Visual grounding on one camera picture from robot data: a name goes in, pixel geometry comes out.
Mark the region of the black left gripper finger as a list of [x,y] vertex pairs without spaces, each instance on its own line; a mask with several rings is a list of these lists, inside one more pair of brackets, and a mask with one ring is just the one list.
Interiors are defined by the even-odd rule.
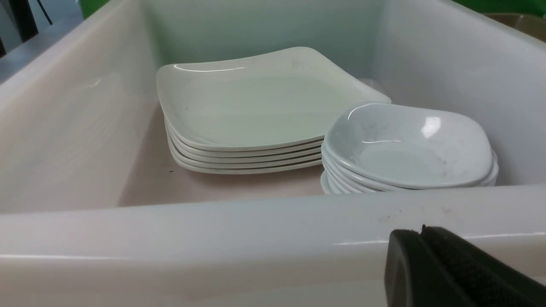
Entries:
[[543,307],[544,284],[437,226],[389,235],[389,307]]

